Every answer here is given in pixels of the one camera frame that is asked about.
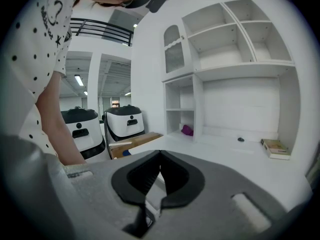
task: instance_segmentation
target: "ceiling light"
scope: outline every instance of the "ceiling light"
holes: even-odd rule
[[[79,84],[80,86],[84,86],[84,83],[82,82],[80,75],[75,74],[75,75],[74,75],[74,78],[75,78],[75,80],[78,82],[78,84]]]

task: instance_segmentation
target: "black metal railing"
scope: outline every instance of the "black metal railing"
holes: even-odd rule
[[[71,18],[70,27],[76,36],[92,36],[132,46],[134,32],[117,25],[93,19]]]

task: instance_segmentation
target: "book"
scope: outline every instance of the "book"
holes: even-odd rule
[[[291,154],[280,140],[261,139],[261,144],[269,155],[269,158],[289,160]]]

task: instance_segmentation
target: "hair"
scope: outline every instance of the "hair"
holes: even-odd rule
[[[79,4],[80,0],[75,0],[73,7],[75,7],[77,4]],[[96,4],[102,6],[102,7],[118,7],[121,6],[120,4],[111,4],[111,3],[100,3],[100,2],[94,2],[92,4],[92,7],[94,7]]]

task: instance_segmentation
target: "woman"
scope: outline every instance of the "woman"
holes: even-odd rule
[[[126,6],[133,0],[93,0]],[[19,137],[58,156],[64,165],[84,164],[62,118],[60,79],[71,42],[72,7],[79,0],[30,0],[11,26],[2,50],[4,61],[34,98]]]

